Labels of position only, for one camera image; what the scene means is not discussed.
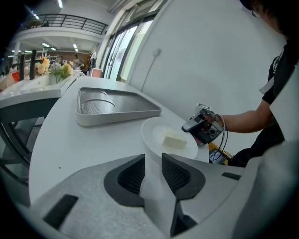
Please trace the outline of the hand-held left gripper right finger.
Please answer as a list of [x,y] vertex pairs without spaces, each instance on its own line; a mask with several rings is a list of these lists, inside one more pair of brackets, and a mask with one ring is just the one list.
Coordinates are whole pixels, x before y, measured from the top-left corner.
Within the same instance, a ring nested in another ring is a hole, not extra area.
[[163,153],[162,174],[176,198],[170,229],[177,236],[207,219],[240,180],[244,169]]

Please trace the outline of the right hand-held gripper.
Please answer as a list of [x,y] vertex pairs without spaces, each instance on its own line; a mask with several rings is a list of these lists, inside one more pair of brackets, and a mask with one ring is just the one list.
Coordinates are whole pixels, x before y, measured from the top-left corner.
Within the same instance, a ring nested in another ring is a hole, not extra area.
[[217,121],[216,114],[209,106],[198,103],[192,117],[181,127],[184,132],[190,132],[198,146],[204,146],[214,141],[224,130]]

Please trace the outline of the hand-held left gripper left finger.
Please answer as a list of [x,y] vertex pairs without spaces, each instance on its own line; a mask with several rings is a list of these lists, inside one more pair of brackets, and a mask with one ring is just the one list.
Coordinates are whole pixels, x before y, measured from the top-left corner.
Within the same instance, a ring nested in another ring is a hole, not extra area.
[[144,177],[144,154],[90,166],[43,193],[31,208],[72,239],[165,239],[146,214]]

